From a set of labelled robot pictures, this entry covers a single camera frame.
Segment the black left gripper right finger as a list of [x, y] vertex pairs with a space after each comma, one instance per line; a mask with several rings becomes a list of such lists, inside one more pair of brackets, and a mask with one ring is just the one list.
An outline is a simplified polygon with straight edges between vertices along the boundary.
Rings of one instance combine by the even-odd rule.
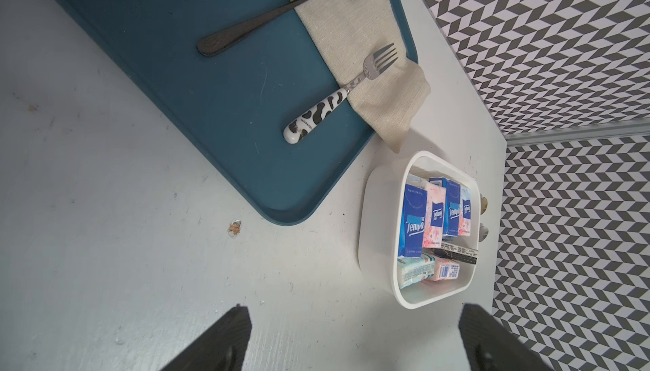
[[458, 327], [471, 370], [552, 370], [480, 305], [465, 303]]

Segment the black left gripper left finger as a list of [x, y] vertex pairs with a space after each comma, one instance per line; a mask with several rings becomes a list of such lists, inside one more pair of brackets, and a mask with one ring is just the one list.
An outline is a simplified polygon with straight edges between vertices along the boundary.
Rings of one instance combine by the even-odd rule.
[[249, 309], [237, 305], [206, 329], [162, 370], [242, 370], [252, 335]]

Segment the black tissue pack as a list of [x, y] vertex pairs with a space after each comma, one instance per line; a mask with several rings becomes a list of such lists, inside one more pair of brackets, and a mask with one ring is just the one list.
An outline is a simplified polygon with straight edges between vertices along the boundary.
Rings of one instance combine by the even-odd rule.
[[451, 259], [466, 264], [477, 264], [478, 251], [449, 242], [442, 242], [440, 247], [433, 249], [433, 254], [443, 259]]

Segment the teal tissue pack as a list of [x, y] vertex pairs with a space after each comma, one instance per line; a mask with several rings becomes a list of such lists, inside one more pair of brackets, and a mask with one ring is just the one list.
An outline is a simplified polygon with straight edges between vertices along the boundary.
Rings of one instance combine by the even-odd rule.
[[422, 254], [420, 257], [401, 257], [397, 259], [397, 281], [399, 289], [404, 289], [434, 276], [435, 257]]

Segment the pink blue tissue pack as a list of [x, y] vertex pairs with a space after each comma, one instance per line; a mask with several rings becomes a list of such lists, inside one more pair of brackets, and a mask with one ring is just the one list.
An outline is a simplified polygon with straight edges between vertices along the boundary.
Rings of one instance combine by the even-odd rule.
[[472, 230], [472, 198], [470, 190], [460, 186], [460, 218], [458, 235], [470, 237]]

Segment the white storage box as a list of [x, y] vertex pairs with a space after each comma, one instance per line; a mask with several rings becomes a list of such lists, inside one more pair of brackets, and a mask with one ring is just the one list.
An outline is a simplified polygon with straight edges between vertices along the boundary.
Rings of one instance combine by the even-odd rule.
[[476, 273], [475, 264], [462, 263], [459, 278], [451, 281], [422, 281], [400, 289], [397, 278], [399, 231], [407, 175], [415, 172], [428, 178], [446, 176], [468, 187], [472, 207], [480, 206], [475, 178], [428, 151], [381, 164], [370, 174], [363, 200], [359, 265], [365, 278], [387, 291], [404, 308], [416, 309], [465, 291]]

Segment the blue Vinda tissue pack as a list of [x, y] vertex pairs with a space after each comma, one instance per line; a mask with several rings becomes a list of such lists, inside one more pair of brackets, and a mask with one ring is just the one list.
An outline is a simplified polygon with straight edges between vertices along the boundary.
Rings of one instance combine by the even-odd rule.
[[418, 176], [407, 175], [399, 229], [399, 258], [421, 256], [428, 202], [426, 184]]

